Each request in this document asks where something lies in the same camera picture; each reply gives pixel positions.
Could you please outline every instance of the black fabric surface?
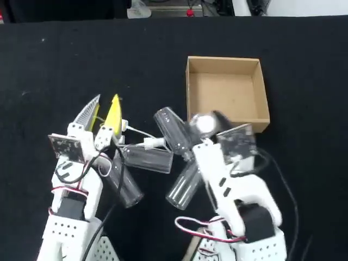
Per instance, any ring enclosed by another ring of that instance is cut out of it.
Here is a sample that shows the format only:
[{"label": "black fabric surface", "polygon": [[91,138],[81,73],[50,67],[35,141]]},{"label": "black fabric surface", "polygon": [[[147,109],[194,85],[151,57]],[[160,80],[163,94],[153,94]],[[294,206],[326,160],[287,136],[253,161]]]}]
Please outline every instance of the black fabric surface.
[{"label": "black fabric surface", "polygon": [[[101,115],[113,94],[131,125],[154,135],[153,114],[171,106],[185,117],[188,55],[260,58],[271,125],[257,136],[275,156],[299,202],[301,230],[294,260],[310,235],[310,260],[347,260],[346,173],[348,17],[173,18],[48,22],[0,26],[1,260],[34,260],[51,204],[56,159],[47,134],[66,127],[96,94]],[[128,141],[140,137],[127,133]],[[200,189],[182,212],[165,201],[183,162],[169,175],[131,169],[145,193],[106,225],[124,260],[180,260],[190,236],[178,215],[213,211]],[[283,214],[290,243],[293,207],[270,166],[261,174]],[[115,200],[106,185],[102,218]]]}]

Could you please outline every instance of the red and white wire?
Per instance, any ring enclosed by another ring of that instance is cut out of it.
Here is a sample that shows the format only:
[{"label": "red and white wire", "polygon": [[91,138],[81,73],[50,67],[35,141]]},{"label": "red and white wire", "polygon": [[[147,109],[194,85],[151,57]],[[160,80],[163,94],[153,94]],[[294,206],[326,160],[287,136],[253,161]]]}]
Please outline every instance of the red and white wire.
[{"label": "red and white wire", "polygon": [[182,225],[179,224],[179,221],[180,220],[188,220],[188,221],[193,221],[199,225],[203,225],[203,226],[207,226],[209,225],[210,223],[213,223],[213,222],[218,222],[218,221],[223,221],[224,218],[222,217],[216,217],[212,220],[210,220],[209,222],[206,222],[206,221],[200,221],[198,219],[194,219],[193,217],[187,217],[187,216],[178,216],[174,223],[175,225],[181,229],[182,231],[186,232],[186,233],[189,233],[191,235],[194,235],[196,237],[200,237],[200,238],[206,238],[206,239],[210,239],[210,240],[213,240],[213,241],[218,241],[218,242],[224,242],[224,243],[236,243],[236,242],[239,242],[239,241],[242,241],[245,239],[245,237],[239,237],[239,238],[233,238],[233,239],[226,239],[226,238],[218,238],[218,237],[214,237],[212,235],[209,235],[209,234],[205,234],[205,233],[201,233],[201,232],[197,232],[197,231],[193,231],[193,230],[190,230],[188,228],[185,228],[183,227]]},{"label": "red and white wire", "polygon": [[82,190],[80,190],[80,189],[75,189],[75,188],[66,187],[66,186],[59,186],[59,187],[53,188],[53,189],[51,190],[51,192],[55,192],[55,191],[61,190],[61,189],[66,190],[66,191],[70,191],[70,192],[74,192],[74,193],[83,195],[83,196],[85,196],[85,197],[88,197],[88,192],[82,191]]}]

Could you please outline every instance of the plastic test tube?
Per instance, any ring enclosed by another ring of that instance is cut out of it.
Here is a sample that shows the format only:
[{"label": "plastic test tube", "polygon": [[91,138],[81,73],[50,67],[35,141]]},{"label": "plastic test tube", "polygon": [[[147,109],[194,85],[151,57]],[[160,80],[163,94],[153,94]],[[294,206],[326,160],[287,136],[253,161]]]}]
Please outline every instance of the plastic test tube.
[{"label": "plastic test tube", "polygon": [[[108,182],[112,185],[113,189],[117,191],[120,184],[121,177],[121,158],[119,157],[118,152],[116,152],[112,170],[110,174],[106,177]],[[143,193],[139,189],[138,185],[134,181],[132,175],[129,173],[126,166],[124,166],[124,176],[123,176],[123,186],[120,191],[121,201],[126,208],[136,205],[142,198]]]},{"label": "plastic test tube", "polygon": [[196,160],[191,159],[177,178],[166,199],[176,208],[184,210],[202,183]]},{"label": "plastic test tube", "polygon": [[167,150],[146,150],[139,145],[127,145],[123,148],[123,155],[127,166],[161,173],[170,173],[172,167],[173,153]]},{"label": "plastic test tube", "polygon": [[154,119],[173,153],[189,160],[192,144],[183,120],[169,107],[156,112]]}]

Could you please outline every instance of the cardboard box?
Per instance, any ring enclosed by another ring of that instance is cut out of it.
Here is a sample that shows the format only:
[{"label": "cardboard box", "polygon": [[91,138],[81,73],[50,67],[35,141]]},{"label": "cardboard box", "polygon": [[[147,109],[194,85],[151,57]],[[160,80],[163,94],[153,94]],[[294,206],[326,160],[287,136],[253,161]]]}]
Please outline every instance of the cardboard box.
[{"label": "cardboard box", "polygon": [[186,83],[188,120],[219,110],[236,125],[252,123],[254,132],[270,123],[258,59],[190,56]]}]

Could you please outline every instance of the white cable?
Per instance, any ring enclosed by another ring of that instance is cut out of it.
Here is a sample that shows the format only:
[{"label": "white cable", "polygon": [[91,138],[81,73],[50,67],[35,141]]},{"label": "white cable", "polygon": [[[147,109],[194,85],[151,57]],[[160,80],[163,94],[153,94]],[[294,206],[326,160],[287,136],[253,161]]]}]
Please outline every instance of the white cable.
[{"label": "white cable", "polygon": [[112,163],[112,161],[109,158],[107,158],[107,156],[101,155],[100,158],[105,159],[109,163],[109,170],[108,170],[108,172],[105,175],[102,174],[100,166],[98,166],[99,175],[101,177],[103,177],[103,178],[106,178],[106,177],[108,177],[110,175],[111,169],[113,168],[113,163]]},{"label": "white cable", "polygon": [[203,225],[203,226],[207,226],[209,225],[210,223],[213,223],[213,222],[218,222],[218,221],[222,221],[224,220],[224,218],[220,217],[220,218],[215,218],[213,219],[212,221],[209,221],[209,222],[204,222],[204,221],[200,221],[200,220],[197,220],[197,219],[194,219],[193,217],[187,217],[187,216],[178,216],[175,221],[174,221],[174,224],[179,228],[181,229],[182,231],[184,232],[187,232],[191,235],[194,235],[194,236],[197,236],[197,237],[200,237],[200,238],[207,238],[207,239],[210,239],[210,240],[213,240],[213,241],[219,241],[219,242],[224,242],[224,243],[236,243],[236,242],[239,242],[240,240],[243,240],[244,237],[241,237],[241,238],[234,238],[234,239],[225,239],[225,238],[217,238],[217,237],[214,237],[212,235],[207,235],[207,234],[204,234],[204,233],[200,233],[200,232],[197,232],[197,231],[193,231],[193,230],[190,230],[188,228],[185,228],[183,227],[182,225],[179,224],[179,220],[189,220],[189,221],[193,221],[197,224],[200,224],[200,225]]},{"label": "white cable", "polygon": [[134,131],[134,132],[138,132],[138,133],[140,133],[140,134],[143,134],[143,135],[145,135],[145,136],[148,136],[148,137],[150,137],[150,138],[156,138],[155,136],[152,136],[151,134],[148,134],[148,133],[146,133],[146,132],[143,132],[143,131],[140,131],[140,130],[138,130],[138,129],[136,129],[136,128],[133,128],[133,127],[131,127],[131,126],[127,126],[127,129],[129,129],[130,131]]},{"label": "white cable", "polygon": [[[133,127],[131,127],[131,126],[129,126],[129,125],[127,126],[127,129],[129,129],[130,131],[138,132],[138,133],[140,133],[140,134],[143,134],[143,135],[145,135],[145,136],[148,136],[149,138],[157,139],[155,136],[153,136],[153,135],[151,135],[151,134],[149,134],[149,133],[140,131],[140,130],[138,130],[138,129],[136,129],[136,128],[133,128]],[[163,147],[164,147],[167,151],[171,152],[171,150],[165,145],[165,141],[164,141]]]}]

